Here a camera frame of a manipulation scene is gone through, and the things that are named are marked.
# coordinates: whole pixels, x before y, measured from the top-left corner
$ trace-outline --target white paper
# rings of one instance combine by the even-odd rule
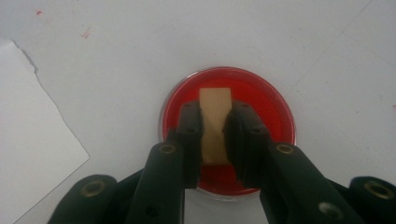
[[[88,158],[23,52],[0,38],[0,222],[15,222]]]

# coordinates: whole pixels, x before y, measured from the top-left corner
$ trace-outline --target beige block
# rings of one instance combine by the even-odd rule
[[[222,129],[232,108],[229,88],[203,88],[199,95],[205,132],[202,138],[204,164],[228,164]]]

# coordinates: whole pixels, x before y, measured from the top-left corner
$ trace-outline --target scratch on table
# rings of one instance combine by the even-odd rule
[[[85,32],[82,33],[82,35],[80,35],[80,36],[86,39],[86,38],[88,38],[88,36],[90,36],[90,34],[91,34],[91,26],[88,27],[88,29],[85,30]]]

